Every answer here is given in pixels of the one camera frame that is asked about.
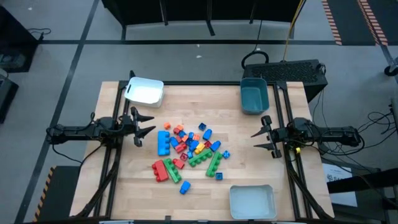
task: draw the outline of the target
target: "lego brick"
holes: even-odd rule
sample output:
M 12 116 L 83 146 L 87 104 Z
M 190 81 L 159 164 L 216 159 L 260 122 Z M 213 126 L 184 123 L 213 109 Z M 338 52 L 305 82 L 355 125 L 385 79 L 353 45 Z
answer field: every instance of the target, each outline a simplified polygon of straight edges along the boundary
M 201 153 L 204 148 L 205 148 L 205 145 L 203 143 L 199 143 L 199 145 L 195 149 L 195 154 L 197 155 L 197 154 Z
M 210 162 L 209 168 L 207 168 L 206 176 L 214 177 L 214 175 L 216 174 L 215 172 L 218 169 L 218 165 L 220 164 L 222 158 L 223 155 L 221 155 L 220 152 L 216 152 L 214 154 L 213 159 Z
M 186 142 L 187 140 L 188 140 L 188 136 L 182 137 L 182 141 L 183 141 L 183 142 Z
M 157 154 L 159 156 L 170 155 L 170 133 L 168 131 L 157 133 Z
M 220 142 L 220 141 L 214 142 L 214 143 L 210 146 L 210 149 L 211 149 L 213 152 L 215 152 L 215 151 L 220 147 L 220 145 L 221 145 L 221 142 Z
M 178 146 L 178 141 L 175 137 L 170 137 L 170 144 L 173 146 L 174 149 Z
M 200 124 L 199 124 L 199 130 L 200 130 L 200 131 L 204 131 L 205 129 L 206 129 L 206 125 L 203 124 L 203 123 L 200 123 Z
M 210 146 L 211 146 L 211 142 L 209 142 L 209 141 L 205 142 L 205 147 L 206 147 L 207 149 L 210 148 Z
M 185 141 L 185 143 L 187 144 L 187 146 L 190 146 L 191 143 L 192 143 L 192 141 L 193 141 L 192 139 L 189 139 L 189 138 L 188 138 L 188 139 Z
M 180 131 L 178 136 L 180 136 L 180 138 L 186 136 L 187 134 L 184 131 Z
M 201 154 L 199 154 L 197 156 L 194 156 L 193 158 L 189 159 L 188 163 L 192 167 L 195 167 L 197 164 L 200 164 L 202 161 L 205 161 L 207 158 L 211 158 L 212 155 L 213 155 L 213 153 L 211 152 L 211 150 L 210 149 L 206 149 Z
M 180 138 L 180 136 L 176 136 L 175 138 L 176 138 L 176 140 L 178 141 L 178 143 L 181 143 L 181 142 L 182 142 L 182 139 Z
M 193 157 L 192 152 L 187 152 L 188 158 L 191 159 Z
M 181 142 L 181 143 L 175 148 L 175 150 L 176 150 L 177 153 L 180 153 L 180 152 L 182 152 L 182 151 L 184 151 L 184 150 L 186 150 L 186 149 L 187 149 L 187 145 L 186 145 L 184 142 Z
M 180 193 L 181 194 L 187 193 L 190 187 L 191 183 L 189 183 L 188 181 L 184 181 L 184 183 L 181 185 Z
M 171 127 L 171 124 L 169 122 L 164 123 L 164 129 L 168 130 Z
M 180 131 L 181 131 L 181 130 L 179 130 L 178 128 L 174 128 L 174 129 L 173 129 L 174 134 L 179 134 Z
M 169 175 L 167 175 L 167 171 L 162 160 L 158 160 L 152 164 L 152 169 L 154 170 L 156 181 L 161 182 L 169 179 Z
M 184 130 L 184 126 L 182 126 L 182 125 L 177 125 L 177 128 L 178 128 L 180 131 Z
M 213 133 L 213 131 L 211 129 L 207 129 L 205 131 L 205 133 L 203 134 L 203 139 L 208 141 L 210 139 L 212 133 Z
M 185 166 L 185 163 L 183 161 L 179 160 L 179 159 L 173 159 L 173 163 L 179 169 L 182 169 Z
M 223 173 L 222 172 L 217 172 L 216 173 L 216 180 L 223 180 Z
M 229 157 L 230 157 L 230 153 L 227 151 L 227 150 L 225 150 L 224 152 L 223 152 L 223 157 L 224 157 L 224 159 L 228 159 Z
M 191 145 L 189 145 L 189 151 L 191 151 L 191 152 L 194 151 L 198 145 L 199 145 L 198 141 L 192 141 Z
M 164 159 L 163 163 L 174 183 L 178 183 L 180 180 L 182 180 L 181 175 L 178 174 L 178 170 L 175 168 L 175 165 L 172 163 L 171 159 Z
M 185 153 L 182 153 L 181 156 L 180 156 L 180 159 L 181 159 L 182 161 L 186 161 L 186 160 L 188 159 L 188 155 L 185 154 Z
M 199 134 L 194 134 L 193 135 L 193 140 L 199 140 L 200 139 L 200 135 Z

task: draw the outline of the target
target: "blue lego brick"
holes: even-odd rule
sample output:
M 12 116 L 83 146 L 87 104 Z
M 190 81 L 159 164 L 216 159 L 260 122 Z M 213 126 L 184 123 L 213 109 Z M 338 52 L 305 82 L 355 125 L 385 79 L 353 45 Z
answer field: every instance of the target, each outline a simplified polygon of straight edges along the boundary
M 185 194 L 191 187 L 191 184 L 188 181 L 184 181 L 184 183 L 181 185 L 180 193 Z
M 173 146 L 174 149 L 178 146 L 178 141 L 175 137 L 170 138 L 170 144 Z
M 215 151 L 220 147 L 220 145 L 221 145 L 221 142 L 220 142 L 220 141 L 214 142 L 214 143 L 210 146 L 210 149 L 211 149 L 213 152 L 215 152 Z
M 206 129 L 206 125 L 203 124 L 203 123 L 200 123 L 200 124 L 199 124 L 199 130 L 200 130 L 200 131 L 204 131 L 205 129 Z
M 227 150 L 225 150 L 224 152 L 223 152 L 223 157 L 224 157 L 224 159 L 228 159 L 229 157 L 230 157 L 230 153 L 227 151 Z
M 189 151 L 191 151 L 191 152 L 194 151 L 198 145 L 199 145 L 198 141 L 196 141 L 196 140 L 192 141 L 191 145 L 189 146 Z
M 191 143 L 192 143 L 192 139 L 187 139 L 186 141 L 185 141 L 185 144 L 187 145 L 187 146 L 190 146 L 191 145 Z
M 186 136 L 187 134 L 184 131 L 180 131 L 178 136 L 180 136 L 180 138 Z
M 205 131 L 205 133 L 203 134 L 203 139 L 208 141 L 210 139 L 212 133 L 213 133 L 213 131 L 211 129 L 207 129 L 207 131 Z
M 157 154 L 159 156 L 170 155 L 170 133 L 168 131 L 157 133 Z
M 217 172 L 216 173 L 216 180 L 222 180 L 223 179 L 223 173 L 222 172 Z
M 190 152 L 187 152 L 187 155 L 188 155 L 188 158 L 192 158 L 193 157 L 193 154 L 192 154 L 192 152 L 190 151 Z

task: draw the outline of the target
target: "wooden table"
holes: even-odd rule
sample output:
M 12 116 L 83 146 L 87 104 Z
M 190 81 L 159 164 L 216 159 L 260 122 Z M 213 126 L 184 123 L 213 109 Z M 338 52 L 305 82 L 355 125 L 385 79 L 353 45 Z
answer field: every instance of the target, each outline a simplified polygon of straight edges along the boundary
M 95 110 L 97 118 L 112 116 L 117 87 L 117 82 L 103 82 Z M 293 116 L 310 119 L 302 83 L 288 83 L 288 89 Z M 140 148 L 134 145 L 133 136 L 124 138 L 112 219 L 164 220 L 166 215 L 171 215 L 173 220 L 232 220 L 229 210 L 229 188 L 232 185 L 269 184 L 274 189 L 276 220 L 294 220 L 284 159 L 273 159 L 271 152 L 253 147 L 266 142 L 266 135 L 250 138 L 260 129 L 261 116 L 242 113 L 239 86 L 165 86 L 164 91 L 160 108 L 137 106 L 140 114 L 155 117 L 140 124 L 141 127 L 157 127 L 146 136 Z M 269 87 L 268 94 L 270 108 L 263 115 L 268 114 L 273 121 L 272 128 L 278 128 L 272 87 Z M 281 91 L 279 95 L 287 123 Z M 179 158 L 173 149 L 170 156 L 157 155 L 157 131 L 163 130 L 166 121 L 172 127 L 183 124 L 186 132 L 203 134 L 198 129 L 201 122 L 213 130 L 211 142 L 220 140 L 219 151 L 227 149 L 231 153 L 229 159 L 221 161 L 218 169 L 223 173 L 222 181 L 205 175 L 210 160 L 195 168 L 186 164 L 183 170 L 178 170 L 183 181 L 187 180 L 192 185 L 185 195 L 179 193 L 182 181 L 178 184 L 171 180 L 155 181 L 151 165 L 156 160 Z M 89 142 L 86 154 L 97 146 L 98 143 Z M 98 188 L 104 152 L 103 148 L 93 154 L 81 169 L 70 215 L 78 213 Z M 323 209 L 334 216 L 318 151 L 311 147 L 303 149 L 302 160 L 309 191 Z M 298 189 L 297 194 L 300 214 L 305 217 Z M 101 206 L 102 215 L 107 198 L 106 192 Z

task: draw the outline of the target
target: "yellow cable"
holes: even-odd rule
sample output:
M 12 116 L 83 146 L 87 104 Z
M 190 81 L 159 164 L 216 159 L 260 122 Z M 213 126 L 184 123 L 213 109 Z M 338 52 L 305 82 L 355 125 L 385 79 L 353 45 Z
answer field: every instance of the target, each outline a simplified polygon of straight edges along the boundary
M 294 14 L 292 23 L 290 24 L 289 32 L 287 33 L 287 38 L 286 38 L 285 52 L 284 52 L 283 60 L 285 60 L 285 56 L 286 56 L 286 53 L 287 53 L 287 45 L 289 44 L 289 37 L 290 37 L 290 33 L 292 32 L 292 29 L 293 29 L 293 24 L 295 24 L 295 21 L 297 19 L 299 10 L 302 7 L 303 2 L 304 2 L 304 0 L 300 0 L 300 2 L 298 3 L 297 9 L 296 9 L 296 13 Z

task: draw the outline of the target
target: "red lego brick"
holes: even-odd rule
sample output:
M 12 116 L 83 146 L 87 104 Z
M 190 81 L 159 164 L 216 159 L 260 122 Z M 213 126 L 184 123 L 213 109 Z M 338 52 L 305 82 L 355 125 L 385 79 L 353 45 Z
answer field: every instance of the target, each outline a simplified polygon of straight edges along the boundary
M 186 145 L 184 142 L 181 142 L 181 143 L 175 148 L 175 150 L 176 150 L 177 153 L 180 153 L 180 152 L 182 152 L 182 151 L 184 151 L 184 150 L 186 150 L 186 149 L 187 149 L 187 145 Z
M 186 142 L 187 141 L 187 139 L 188 139 L 188 136 L 186 135 L 186 136 L 184 136 L 184 137 L 182 137 L 182 141 L 183 142 Z
M 152 169 L 154 170 L 156 181 L 161 182 L 169 179 L 169 175 L 167 175 L 166 167 L 162 160 L 158 160 L 152 164 Z
M 199 134 L 194 134 L 193 135 L 193 140 L 199 140 L 200 139 L 200 135 Z
M 174 128 L 174 129 L 173 129 L 174 134 L 179 134 L 180 131 L 181 131 L 181 130 L 179 130 L 178 128 Z
M 186 161 L 186 160 L 188 159 L 188 155 L 185 154 L 185 153 L 182 153 L 181 156 L 180 156 L 180 159 L 181 159 L 182 161 Z
M 173 159 L 173 163 L 174 163 L 174 165 L 175 165 L 176 167 L 178 167 L 179 169 L 182 169 L 182 168 L 184 168 L 184 166 L 185 166 L 185 163 L 182 162 L 182 161 L 179 160 L 179 159 Z
M 176 136 L 175 138 L 176 138 L 176 140 L 178 141 L 178 143 L 181 143 L 181 142 L 182 142 L 182 139 L 180 138 L 180 136 Z
M 169 122 L 164 123 L 164 129 L 168 130 L 171 127 Z
M 207 141 L 205 142 L 205 147 L 208 149 L 211 146 L 211 142 Z

